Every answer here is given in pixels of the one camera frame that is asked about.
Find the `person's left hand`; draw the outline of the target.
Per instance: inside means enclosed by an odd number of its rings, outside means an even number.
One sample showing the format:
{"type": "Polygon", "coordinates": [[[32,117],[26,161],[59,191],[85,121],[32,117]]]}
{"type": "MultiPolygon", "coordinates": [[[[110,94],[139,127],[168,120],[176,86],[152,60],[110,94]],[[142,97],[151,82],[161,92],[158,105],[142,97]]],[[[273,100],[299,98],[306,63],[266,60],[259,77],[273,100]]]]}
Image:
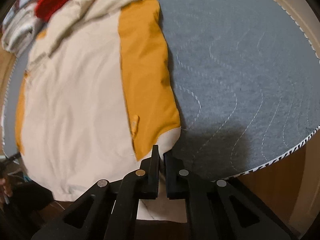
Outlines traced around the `person's left hand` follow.
{"type": "Polygon", "coordinates": [[[12,196],[12,187],[6,170],[1,170],[1,204],[4,204],[12,196]]]}

